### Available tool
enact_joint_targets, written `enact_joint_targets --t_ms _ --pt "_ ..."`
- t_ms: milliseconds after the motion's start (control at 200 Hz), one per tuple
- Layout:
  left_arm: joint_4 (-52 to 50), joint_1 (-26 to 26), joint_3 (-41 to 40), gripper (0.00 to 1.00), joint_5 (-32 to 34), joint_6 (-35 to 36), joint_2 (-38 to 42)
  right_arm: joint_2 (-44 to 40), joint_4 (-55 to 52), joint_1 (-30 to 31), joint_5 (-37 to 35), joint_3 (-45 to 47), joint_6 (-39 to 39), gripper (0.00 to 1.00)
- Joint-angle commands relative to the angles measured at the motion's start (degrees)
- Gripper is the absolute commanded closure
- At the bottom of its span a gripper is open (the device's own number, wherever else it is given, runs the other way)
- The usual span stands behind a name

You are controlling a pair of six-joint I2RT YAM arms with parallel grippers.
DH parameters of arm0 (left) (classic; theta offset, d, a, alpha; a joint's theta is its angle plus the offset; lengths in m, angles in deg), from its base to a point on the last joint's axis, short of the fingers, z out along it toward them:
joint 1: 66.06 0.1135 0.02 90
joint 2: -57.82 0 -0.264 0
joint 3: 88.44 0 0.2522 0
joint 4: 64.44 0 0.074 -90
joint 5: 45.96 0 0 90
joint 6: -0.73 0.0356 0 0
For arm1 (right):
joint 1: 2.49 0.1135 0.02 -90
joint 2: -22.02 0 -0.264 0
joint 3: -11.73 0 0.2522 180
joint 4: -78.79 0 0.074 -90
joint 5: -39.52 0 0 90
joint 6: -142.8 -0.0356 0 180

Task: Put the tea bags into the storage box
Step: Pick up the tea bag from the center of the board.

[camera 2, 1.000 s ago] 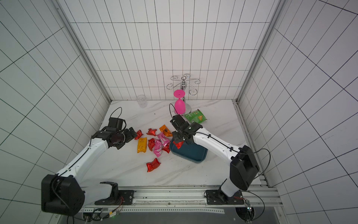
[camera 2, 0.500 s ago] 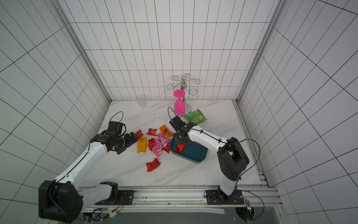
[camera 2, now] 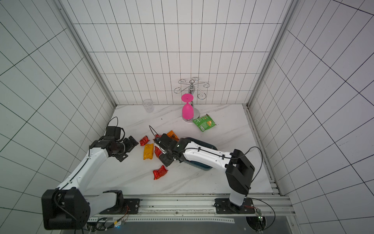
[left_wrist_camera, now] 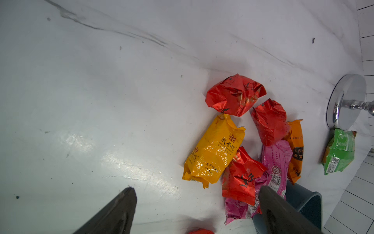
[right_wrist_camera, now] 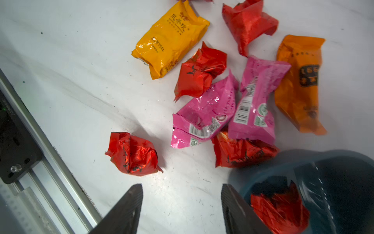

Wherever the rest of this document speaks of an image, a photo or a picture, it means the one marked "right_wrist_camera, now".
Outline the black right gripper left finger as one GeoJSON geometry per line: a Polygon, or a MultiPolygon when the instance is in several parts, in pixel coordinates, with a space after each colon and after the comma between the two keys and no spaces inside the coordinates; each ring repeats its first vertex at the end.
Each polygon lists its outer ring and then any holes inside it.
{"type": "Polygon", "coordinates": [[[143,202],[143,187],[133,185],[89,234],[136,234],[143,202]]]}

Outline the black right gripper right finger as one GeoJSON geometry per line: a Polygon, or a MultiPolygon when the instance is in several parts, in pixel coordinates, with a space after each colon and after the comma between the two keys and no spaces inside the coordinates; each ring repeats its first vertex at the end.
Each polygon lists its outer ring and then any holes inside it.
{"type": "Polygon", "coordinates": [[[227,234],[272,234],[232,185],[223,184],[221,201],[227,234]]]}

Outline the red tea bag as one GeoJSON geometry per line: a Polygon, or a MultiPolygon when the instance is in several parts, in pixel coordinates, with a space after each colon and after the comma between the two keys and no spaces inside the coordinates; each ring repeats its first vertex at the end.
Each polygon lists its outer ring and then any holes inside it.
{"type": "Polygon", "coordinates": [[[309,226],[310,212],[303,205],[294,181],[282,193],[252,194],[250,204],[273,234],[301,234],[309,226]]]}
{"type": "Polygon", "coordinates": [[[207,91],[213,80],[227,68],[227,54],[202,43],[202,47],[181,65],[179,78],[174,90],[177,102],[182,96],[200,97],[207,91]]]}
{"type": "Polygon", "coordinates": [[[238,44],[239,54],[248,57],[248,45],[259,36],[273,35],[279,21],[263,12],[264,1],[246,0],[230,7],[223,4],[222,16],[234,40],[238,44]]]}
{"type": "Polygon", "coordinates": [[[260,140],[231,139],[221,131],[213,139],[216,167],[244,168],[274,158],[279,149],[260,140]]]}

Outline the red tea bag lone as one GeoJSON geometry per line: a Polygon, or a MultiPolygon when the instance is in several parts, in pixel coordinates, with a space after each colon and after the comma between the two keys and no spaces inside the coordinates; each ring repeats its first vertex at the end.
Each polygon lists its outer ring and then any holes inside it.
{"type": "Polygon", "coordinates": [[[117,169],[125,174],[145,176],[163,172],[158,166],[158,155],[154,145],[128,132],[112,132],[105,155],[117,169]]]}

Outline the orange tea bag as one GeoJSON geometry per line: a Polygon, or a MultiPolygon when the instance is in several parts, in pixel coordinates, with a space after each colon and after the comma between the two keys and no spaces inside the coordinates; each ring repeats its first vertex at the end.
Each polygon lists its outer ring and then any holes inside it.
{"type": "Polygon", "coordinates": [[[275,91],[275,104],[301,133],[327,134],[319,121],[318,73],[323,38],[287,35],[276,59],[291,64],[275,91]]]}

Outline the yellow tea bag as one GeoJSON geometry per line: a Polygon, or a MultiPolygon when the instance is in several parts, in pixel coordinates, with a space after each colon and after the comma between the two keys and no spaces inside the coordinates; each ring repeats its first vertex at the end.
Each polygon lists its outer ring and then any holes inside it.
{"type": "Polygon", "coordinates": [[[139,40],[131,55],[148,65],[153,80],[160,79],[201,40],[209,26],[189,1],[178,1],[139,40]]]}

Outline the red tea bag top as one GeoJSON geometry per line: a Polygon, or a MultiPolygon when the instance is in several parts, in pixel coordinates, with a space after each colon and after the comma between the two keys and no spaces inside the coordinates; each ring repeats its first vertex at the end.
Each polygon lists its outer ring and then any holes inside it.
{"type": "Polygon", "coordinates": [[[248,57],[248,45],[259,36],[273,35],[279,21],[263,12],[264,1],[246,0],[230,7],[223,4],[222,16],[234,40],[238,44],[239,54],[248,57]]]}

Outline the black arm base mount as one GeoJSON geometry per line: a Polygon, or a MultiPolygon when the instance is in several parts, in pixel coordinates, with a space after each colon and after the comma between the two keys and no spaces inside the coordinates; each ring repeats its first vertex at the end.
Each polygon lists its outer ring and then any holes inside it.
{"type": "Polygon", "coordinates": [[[11,184],[43,158],[36,141],[1,93],[1,179],[11,184]]]}

